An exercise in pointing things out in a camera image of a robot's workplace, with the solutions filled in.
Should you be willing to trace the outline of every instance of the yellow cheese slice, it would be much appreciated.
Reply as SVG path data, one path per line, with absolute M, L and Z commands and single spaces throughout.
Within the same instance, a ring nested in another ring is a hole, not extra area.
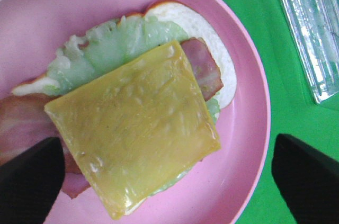
M 177 41 L 47 103 L 45 111 L 113 219 L 220 148 Z

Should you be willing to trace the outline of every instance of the green surface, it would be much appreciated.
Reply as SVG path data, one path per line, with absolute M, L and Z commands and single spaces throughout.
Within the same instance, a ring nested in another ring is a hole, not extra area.
M 269 82 L 271 141 L 259 184 L 237 224 L 296 223 L 271 175 L 275 137 L 290 133 L 339 160 L 339 111 L 313 103 L 278 0 L 224 0 L 252 37 Z

